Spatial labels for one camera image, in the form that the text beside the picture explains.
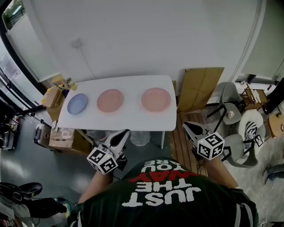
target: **table leg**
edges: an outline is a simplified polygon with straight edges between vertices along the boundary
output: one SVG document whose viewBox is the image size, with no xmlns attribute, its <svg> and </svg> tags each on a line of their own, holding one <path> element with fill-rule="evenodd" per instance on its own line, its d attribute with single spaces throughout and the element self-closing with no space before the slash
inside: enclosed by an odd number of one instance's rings
<svg viewBox="0 0 284 227">
<path fill-rule="evenodd" d="M 165 131 L 162 132 L 161 149 L 164 148 L 164 140 L 165 140 Z"/>
<path fill-rule="evenodd" d="M 77 131 L 87 140 L 89 141 L 93 146 L 95 145 L 95 143 L 80 129 L 77 129 Z"/>
</svg>

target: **gray chair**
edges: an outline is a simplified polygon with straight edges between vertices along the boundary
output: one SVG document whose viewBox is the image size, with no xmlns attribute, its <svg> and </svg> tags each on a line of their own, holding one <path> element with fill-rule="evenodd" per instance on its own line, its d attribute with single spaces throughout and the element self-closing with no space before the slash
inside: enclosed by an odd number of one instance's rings
<svg viewBox="0 0 284 227">
<path fill-rule="evenodd" d="M 223 158 L 222 161 L 227 160 L 232 166 L 240 168 L 253 168 L 254 166 L 257 165 L 258 161 L 255 155 L 253 140 L 243 141 L 243 138 L 240 134 L 227 136 L 224 140 L 225 140 L 225 146 L 223 154 L 225 158 Z M 251 143 L 251 142 L 252 146 L 245 151 L 244 143 Z M 225 152 L 225 147 L 230 147 L 229 154 Z M 243 164 L 238 163 L 237 160 L 240 159 L 247 152 L 249 152 L 247 160 Z"/>
<path fill-rule="evenodd" d="M 232 125 L 237 123 L 241 120 L 241 112 L 238 110 L 238 107 L 240 104 L 243 105 L 243 109 L 245 106 L 245 102 L 243 101 L 242 97 L 239 95 L 236 85 L 232 82 L 226 83 L 222 95 L 220 97 L 219 107 L 214 110 L 212 113 L 208 114 L 207 117 L 212 116 L 214 113 L 217 113 L 218 111 L 221 114 L 221 118 L 214 129 L 214 132 L 218 129 L 221 121 L 223 121 L 226 125 Z M 234 116 L 229 119 L 226 115 L 227 112 L 233 111 Z"/>
</svg>

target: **round wooden table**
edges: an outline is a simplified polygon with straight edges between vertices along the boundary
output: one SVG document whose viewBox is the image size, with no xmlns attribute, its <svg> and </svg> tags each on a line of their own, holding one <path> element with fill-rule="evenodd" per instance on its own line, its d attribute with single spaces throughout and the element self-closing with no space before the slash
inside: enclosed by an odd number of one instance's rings
<svg viewBox="0 0 284 227">
<path fill-rule="evenodd" d="M 284 133 L 284 116 L 271 114 L 268 118 L 268 126 L 272 137 L 281 137 Z"/>
</svg>

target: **suitcase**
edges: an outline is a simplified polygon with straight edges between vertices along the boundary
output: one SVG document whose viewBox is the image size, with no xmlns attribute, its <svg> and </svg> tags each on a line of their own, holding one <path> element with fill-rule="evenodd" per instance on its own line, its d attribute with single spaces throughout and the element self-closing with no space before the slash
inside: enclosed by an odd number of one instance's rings
<svg viewBox="0 0 284 227">
<path fill-rule="evenodd" d="M 38 124 L 35 128 L 34 143 L 47 149 L 55 150 L 55 148 L 49 146 L 50 132 L 51 126 L 46 124 Z"/>
</svg>

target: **pink plate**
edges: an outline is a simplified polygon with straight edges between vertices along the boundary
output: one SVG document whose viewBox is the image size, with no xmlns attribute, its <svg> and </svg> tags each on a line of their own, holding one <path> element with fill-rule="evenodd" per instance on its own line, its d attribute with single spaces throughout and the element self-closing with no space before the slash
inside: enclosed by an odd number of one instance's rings
<svg viewBox="0 0 284 227">
<path fill-rule="evenodd" d="M 101 93 L 97 100 L 97 107 L 103 112 L 112 113 L 122 106 L 123 101 L 124 96 L 119 90 L 110 89 Z"/>
<path fill-rule="evenodd" d="M 158 87 L 150 88 L 141 97 L 143 107 L 150 112 L 164 111 L 170 105 L 170 94 Z"/>
</svg>

